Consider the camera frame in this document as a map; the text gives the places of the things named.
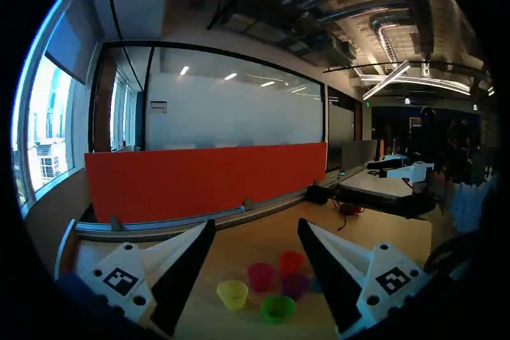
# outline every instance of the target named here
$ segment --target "green cup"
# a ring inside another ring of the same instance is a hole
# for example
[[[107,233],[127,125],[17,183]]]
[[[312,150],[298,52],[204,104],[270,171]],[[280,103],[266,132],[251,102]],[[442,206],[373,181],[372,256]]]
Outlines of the green cup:
[[[296,311],[296,303],[288,296],[271,296],[262,302],[262,315],[268,324],[283,324]]]

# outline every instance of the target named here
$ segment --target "desk divider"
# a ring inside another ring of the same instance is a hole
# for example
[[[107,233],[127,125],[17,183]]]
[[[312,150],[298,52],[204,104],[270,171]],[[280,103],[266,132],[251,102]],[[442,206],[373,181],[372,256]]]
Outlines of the desk divider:
[[[181,219],[264,202],[324,179],[326,144],[85,154],[99,223]]]

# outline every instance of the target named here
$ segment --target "pink cup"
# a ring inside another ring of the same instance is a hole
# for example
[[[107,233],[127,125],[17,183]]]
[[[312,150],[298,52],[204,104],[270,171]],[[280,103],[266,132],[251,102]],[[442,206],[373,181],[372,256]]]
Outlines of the pink cup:
[[[282,276],[282,295],[298,300],[310,285],[310,278],[303,274]]]
[[[273,281],[275,269],[268,263],[255,263],[248,268],[250,287],[256,292],[267,291]]]

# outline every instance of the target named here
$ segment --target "purple cup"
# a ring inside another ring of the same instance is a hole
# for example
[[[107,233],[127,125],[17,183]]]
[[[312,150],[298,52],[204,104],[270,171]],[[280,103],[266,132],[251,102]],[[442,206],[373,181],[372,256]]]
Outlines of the purple cup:
[[[310,285],[310,278],[303,274],[282,276],[282,295],[298,300]]]

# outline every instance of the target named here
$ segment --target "plastic cup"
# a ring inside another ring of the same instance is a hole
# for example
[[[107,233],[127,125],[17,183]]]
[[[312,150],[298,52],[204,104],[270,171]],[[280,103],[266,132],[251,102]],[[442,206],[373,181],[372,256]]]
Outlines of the plastic cup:
[[[298,300],[310,285],[310,278],[303,274],[282,276],[282,295]]]
[[[262,302],[262,315],[269,324],[283,324],[296,311],[296,303],[287,296],[271,296]]]
[[[295,274],[305,263],[305,256],[296,251],[286,251],[280,256],[280,275]]]
[[[248,268],[247,273],[251,289],[257,292],[264,292],[271,286],[275,269],[268,263],[255,263]]]
[[[216,293],[228,309],[236,311],[244,307],[248,296],[248,287],[242,281],[227,280],[218,284]]]

